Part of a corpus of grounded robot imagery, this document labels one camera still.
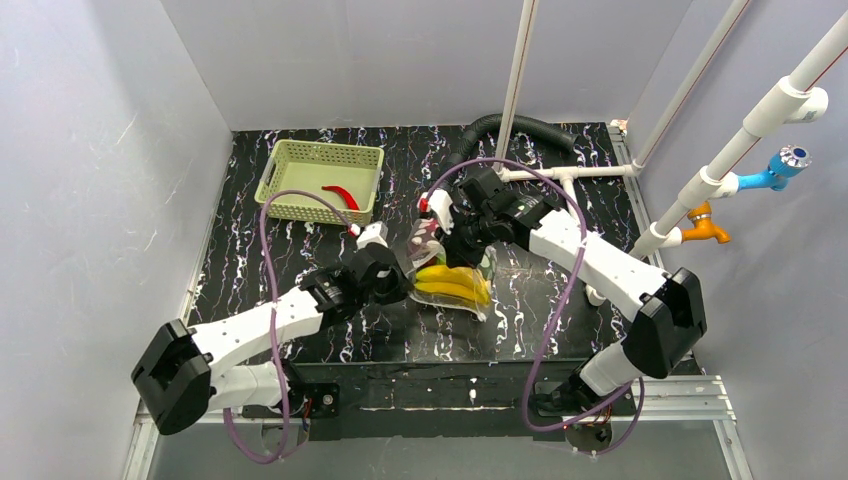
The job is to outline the yellow fake banana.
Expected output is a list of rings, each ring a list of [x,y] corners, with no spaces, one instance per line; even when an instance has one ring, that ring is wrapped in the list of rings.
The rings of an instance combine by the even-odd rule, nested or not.
[[[432,265],[416,272],[415,293],[442,304],[483,307],[491,303],[491,285],[483,273],[469,267]]]

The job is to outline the clear zip top bag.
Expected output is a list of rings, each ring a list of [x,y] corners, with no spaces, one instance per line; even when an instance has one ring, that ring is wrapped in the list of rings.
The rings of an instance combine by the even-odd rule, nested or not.
[[[496,250],[484,250],[475,267],[449,267],[437,238],[435,219],[417,219],[407,239],[407,257],[413,267],[410,298],[424,305],[465,310],[485,322],[494,312],[493,290]]]

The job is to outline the red fake chili pepper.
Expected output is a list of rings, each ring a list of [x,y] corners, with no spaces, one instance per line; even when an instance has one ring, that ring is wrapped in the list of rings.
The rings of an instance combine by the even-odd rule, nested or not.
[[[324,185],[321,189],[325,192],[330,192],[339,197],[343,202],[344,208],[351,211],[359,211],[360,206],[353,194],[346,188],[339,185]]]

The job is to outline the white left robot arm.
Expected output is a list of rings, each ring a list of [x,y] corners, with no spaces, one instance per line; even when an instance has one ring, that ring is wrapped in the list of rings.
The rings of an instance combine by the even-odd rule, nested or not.
[[[308,274],[277,300],[212,323],[176,319],[158,328],[130,378],[162,435],[194,425],[209,411],[280,407],[289,400],[273,363],[248,359],[350,321],[369,305],[391,305],[412,290],[414,269],[371,243],[346,263]]]

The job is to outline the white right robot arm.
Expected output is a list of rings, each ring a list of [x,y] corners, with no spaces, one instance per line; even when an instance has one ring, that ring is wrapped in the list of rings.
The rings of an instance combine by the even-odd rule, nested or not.
[[[580,365],[552,396],[556,407],[589,408],[642,376],[667,377],[707,331],[701,284],[691,271],[669,273],[582,232],[554,200],[509,189],[490,168],[460,182],[456,206],[445,185],[423,194],[419,210],[433,215],[451,267],[477,266],[487,247],[503,242],[544,257],[598,290],[630,321],[625,337]]]

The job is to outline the green plastic basket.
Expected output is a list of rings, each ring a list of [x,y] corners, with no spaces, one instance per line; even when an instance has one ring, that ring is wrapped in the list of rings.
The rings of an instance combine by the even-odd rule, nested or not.
[[[267,215],[334,225],[342,225],[340,218],[344,217],[364,226],[372,221],[383,164],[384,151],[378,147],[280,140],[271,150],[254,199],[262,205],[280,191],[304,191],[328,204],[301,195],[285,195],[274,200]],[[348,189],[360,210],[346,210],[338,196],[321,189],[324,185]]]

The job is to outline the orange tap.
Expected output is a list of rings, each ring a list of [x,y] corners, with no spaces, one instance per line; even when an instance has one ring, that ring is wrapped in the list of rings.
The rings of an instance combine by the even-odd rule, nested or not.
[[[714,239],[718,244],[726,244],[732,240],[731,235],[717,226],[712,220],[712,208],[708,201],[688,212],[686,218],[692,227],[682,230],[682,242]]]

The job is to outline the blue tap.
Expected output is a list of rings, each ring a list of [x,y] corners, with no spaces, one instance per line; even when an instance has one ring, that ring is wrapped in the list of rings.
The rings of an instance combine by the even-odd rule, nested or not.
[[[799,175],[811,163],[811,154],[805,148],[798,145],[784,146],[770,158],[763,171],[739,176],[739,190],[768,188],[782,191],[793,177]]]

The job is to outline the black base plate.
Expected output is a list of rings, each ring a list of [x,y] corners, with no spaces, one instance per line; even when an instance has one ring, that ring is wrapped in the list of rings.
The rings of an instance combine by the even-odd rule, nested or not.
[[[521,415],[529,361],[299,363],[294,413],[314,441],[532,436]]]

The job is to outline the aluminium frame rail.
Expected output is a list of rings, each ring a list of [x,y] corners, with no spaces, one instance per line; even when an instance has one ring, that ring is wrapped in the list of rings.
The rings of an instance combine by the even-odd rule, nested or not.
[[[188,430],[135,429],[127,479],[748,479],[751,468],[719,377],[672,376],[628,393],[597,432],[537,434],[516,379],[416,371],[372,380],[317,419],[304,448],[259,465],[216,414]]]

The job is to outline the white PVC pipe frame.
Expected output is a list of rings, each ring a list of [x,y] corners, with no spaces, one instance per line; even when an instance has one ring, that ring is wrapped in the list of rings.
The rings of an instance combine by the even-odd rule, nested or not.
[[[733,1],[728,6],[632,162],[622,167],[588,168],[588,176],[635,178],[641,174],[748,6],[747,1]],[[846,52],[847,15],[842,14],[795,69],[756,103],[731,140],[693,175],[668,211],[646,227],[629,254],[641,261],[663,247],[677,245],[674,233],[680,220],[701,203],[717,198],[732,170],[762,139],[785,124],[812,123],[824,115],[828,95],[817,83]]]

